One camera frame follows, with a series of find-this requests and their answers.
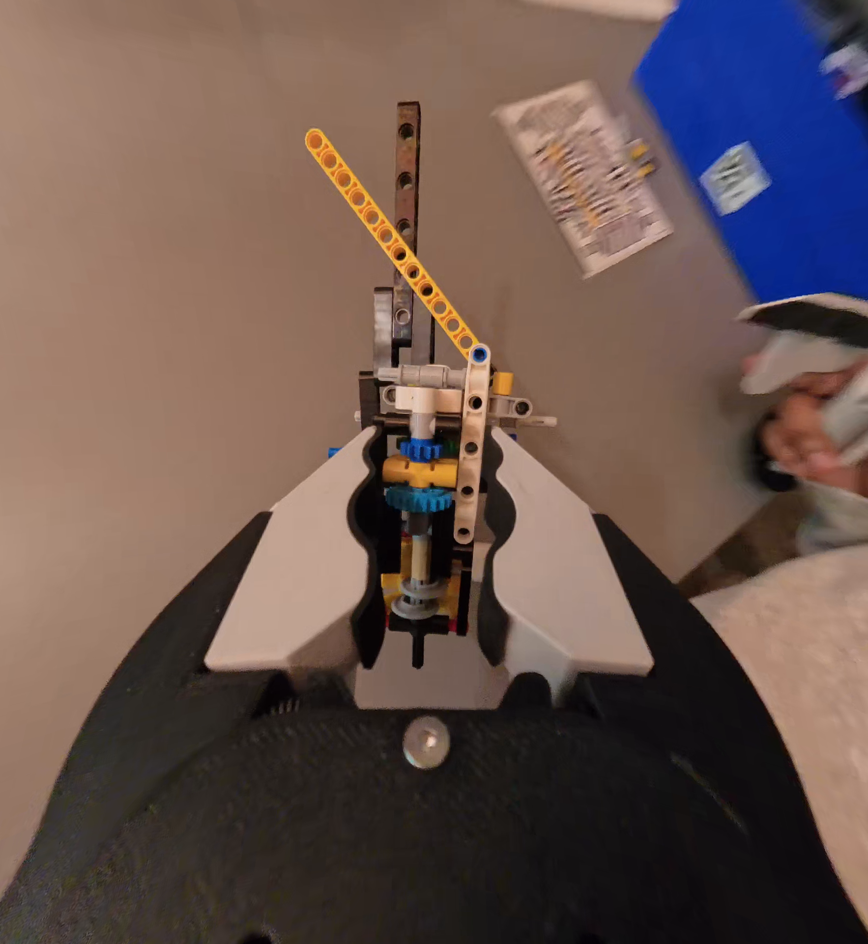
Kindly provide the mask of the black yellow lego vehicle model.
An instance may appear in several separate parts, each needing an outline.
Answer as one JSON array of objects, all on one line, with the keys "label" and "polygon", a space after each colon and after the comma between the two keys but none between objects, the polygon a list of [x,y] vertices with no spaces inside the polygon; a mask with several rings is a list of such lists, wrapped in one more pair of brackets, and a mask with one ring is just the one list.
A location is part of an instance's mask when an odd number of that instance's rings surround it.
[{"label": "black yellow lego vehicle model", "polygon": [[396,105],[394,214],[390,219],[318,128],[314,159],[393,266],[373,291],[372,366],[358,374],[357,422],[377,435],[371,480],[377,585],[387,631],[411,642],[425,663],[431,636],[467,634],[480,518],[482,454],[489,433],[554,428],[513,394],[513,375],[458,316],[417,257],[422,111]]}]

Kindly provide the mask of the blue plastic bin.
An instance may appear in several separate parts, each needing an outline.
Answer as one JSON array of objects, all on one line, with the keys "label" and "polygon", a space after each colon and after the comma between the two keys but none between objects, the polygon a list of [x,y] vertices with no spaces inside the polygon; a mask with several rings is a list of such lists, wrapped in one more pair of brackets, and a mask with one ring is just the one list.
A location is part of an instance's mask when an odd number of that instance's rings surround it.
[{"label": "blue plastic bin", "polygon": [[868,299],[868,52],[812,2],[679,2],[635,84],[758,301]]}]

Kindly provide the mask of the person's right forearm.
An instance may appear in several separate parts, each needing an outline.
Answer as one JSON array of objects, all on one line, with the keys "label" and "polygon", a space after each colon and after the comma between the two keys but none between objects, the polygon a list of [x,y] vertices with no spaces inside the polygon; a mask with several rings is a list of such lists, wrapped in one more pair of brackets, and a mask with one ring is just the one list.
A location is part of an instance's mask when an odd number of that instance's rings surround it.
[{"label": "person's right forearm", "polygon": [[800,486],[806,513],[795,546],[801,556],[868,544],[868,499],[817,482]]}]

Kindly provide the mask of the grey fabric cushion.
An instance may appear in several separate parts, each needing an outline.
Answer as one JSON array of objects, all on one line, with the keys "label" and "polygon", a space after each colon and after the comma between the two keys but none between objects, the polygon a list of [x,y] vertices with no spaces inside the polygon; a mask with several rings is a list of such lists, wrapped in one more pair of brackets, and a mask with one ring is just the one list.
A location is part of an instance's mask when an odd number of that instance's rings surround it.
[{"label": "grey fabric cushion", "polygon": [[694,605],[772,714],[868,928],[868,544],[789,560]]}]

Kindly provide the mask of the zebra striped sticker sheet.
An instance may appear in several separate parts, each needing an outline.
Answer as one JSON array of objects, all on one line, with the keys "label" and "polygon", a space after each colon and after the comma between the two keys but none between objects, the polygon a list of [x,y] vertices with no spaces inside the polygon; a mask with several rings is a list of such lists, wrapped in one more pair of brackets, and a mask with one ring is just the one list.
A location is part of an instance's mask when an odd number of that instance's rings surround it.
[{"label": "zebra striped sticker sheet", "polygon": [[494,117],[584,279],[674,234],[648,177],[629,163],[634,139],[592,81],[501,105]]}]

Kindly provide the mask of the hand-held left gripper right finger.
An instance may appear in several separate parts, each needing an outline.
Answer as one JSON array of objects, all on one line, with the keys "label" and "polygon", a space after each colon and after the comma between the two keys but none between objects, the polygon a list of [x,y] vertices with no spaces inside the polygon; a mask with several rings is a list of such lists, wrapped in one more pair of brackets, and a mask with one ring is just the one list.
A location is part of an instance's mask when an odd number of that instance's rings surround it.
[{"label": "hand-held left gripper right finger", "polygon": [[482,472],[494,539],[476,633],[489,663],[542,677],[554,705],[582,674],[646,676],[654,657],[591,508],[499,428]]}]

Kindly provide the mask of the person's right hand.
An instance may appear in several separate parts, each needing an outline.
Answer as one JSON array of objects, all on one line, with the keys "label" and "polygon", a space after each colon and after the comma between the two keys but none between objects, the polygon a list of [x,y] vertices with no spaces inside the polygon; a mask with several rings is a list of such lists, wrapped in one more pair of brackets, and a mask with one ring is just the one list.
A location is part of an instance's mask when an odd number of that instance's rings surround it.
[{"label": "person's right hand", "polygon": [[821,419],[827,401],[867,366],[861,360],[843,371],[804,373],[788,383],[786,398],[759,434],[763,451],[786,474],[868,499],[868,456],[857,466],[844,464]]}]

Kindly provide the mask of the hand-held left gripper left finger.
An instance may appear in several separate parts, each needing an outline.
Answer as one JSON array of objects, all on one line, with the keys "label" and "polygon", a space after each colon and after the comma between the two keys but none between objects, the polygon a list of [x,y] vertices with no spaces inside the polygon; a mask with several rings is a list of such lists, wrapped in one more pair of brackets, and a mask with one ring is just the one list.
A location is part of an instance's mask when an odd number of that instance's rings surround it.
[{"label": "hand-held left gripper left finger", "polygon": [[213,673],[347,676],[381,651],[375,553],[354,501],[371,479],[366,429],[275,503],[204,655]]}]

